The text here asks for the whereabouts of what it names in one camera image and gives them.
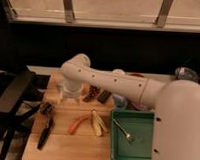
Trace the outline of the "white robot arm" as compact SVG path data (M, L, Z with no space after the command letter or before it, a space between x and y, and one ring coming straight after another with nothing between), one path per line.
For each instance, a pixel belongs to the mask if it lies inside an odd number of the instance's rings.
M78 97L88 83L154 110L151 160L200 160L200 85L190 80L162 82L90 67L85 54L61 66L64 95Z

